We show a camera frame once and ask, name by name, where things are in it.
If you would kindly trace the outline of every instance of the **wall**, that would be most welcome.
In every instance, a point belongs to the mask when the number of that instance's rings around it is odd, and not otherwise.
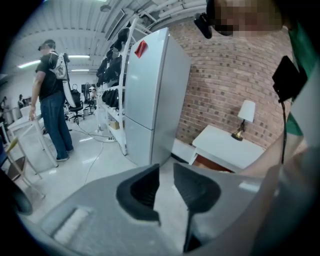
[[[248,99],[256,110],[243,137],[267,148],[283,130],[272,75],[282,56],[292,58],[288,33],[244,39],[213,31],[208,40],[189,20],[171,26],[170,33],[192,59],[176,137],[190,144],[208,124],[234,132],[242,121],[238,112]]]
[[[81,92],[81,85],[85,83],[96,84],[97,77],[93,73],[70,73],[70,85],[78,85],[78,91]],[[0,101],[7,97],[7,104],[11,107],[18,106],[19,95],[22,94],[24,98],[31,97],[32,86],[35,77],[35,71],[28,69],[20,74],[5,77],[0,81],[0,84],[7,81],[7,83],[0,86]]]

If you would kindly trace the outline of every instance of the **white side table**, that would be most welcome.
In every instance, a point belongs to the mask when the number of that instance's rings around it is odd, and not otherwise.
[[[41,142],[41,145],[43,146],[46,154],[48,155],[49,159],[51,160],[51,162],[53,163],[54,167],[57,167],[57,161],[54,159],[53,155],[51,154],[50,149],[48,148],[47,143],[45,142],[44,136],[42,134],[40,125],[39,125],[39,120],[42,118],[41,114],[36,114],[36,117],[34,118],[33,121],[29,120],[29,116],[23,116],[20,119],[18,119],[17,121],[15,121],[14,123],[12,123],[11,125],[8,126],[8,129],[11,132],[12,137],[15,137],[14,131],[22,128],[22,127],[26,127],[26,126],[34,126],[37,133],[38,133],[38,138]]]
[[[200,155],[234,173],[241,172],[265,151],[246,139],[238,141],[231,137],[231,133],[212,125],[208,125],[192,144],[195,150],[189,165]]]

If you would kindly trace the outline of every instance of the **green shirt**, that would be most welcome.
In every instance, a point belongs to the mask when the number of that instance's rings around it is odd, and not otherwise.
[[[302,67],[307,78],[310,77],[317,60],[317,53],[303,27],[297,22],[295,29],[289,30],[289,37],[292,45],[294,60],[299,67]],[[289,134],[303,136],[297,121],[290,113],[286,123],[286,131]]]

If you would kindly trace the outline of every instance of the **white refrigerator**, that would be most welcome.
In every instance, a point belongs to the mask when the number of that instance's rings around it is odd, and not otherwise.
[[[147,44],[140,58],[140,42]],[[138,166],[164,164],[170,157],[186,95],[191,58],[163,28],[131,48],[125,82],[128,158]]]

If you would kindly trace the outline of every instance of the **vr headset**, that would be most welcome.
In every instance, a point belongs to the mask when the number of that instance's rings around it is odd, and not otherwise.
[[[197,13],[194,16],[194,24],[207,39],[210,39],[212,37],[211,27],[213,27],[215,31],[223,36],[231,36],[234,32],[233,26],[223,25],[221,19],[216,19],[215,1],[207,0],[206,2],[206,13]]]

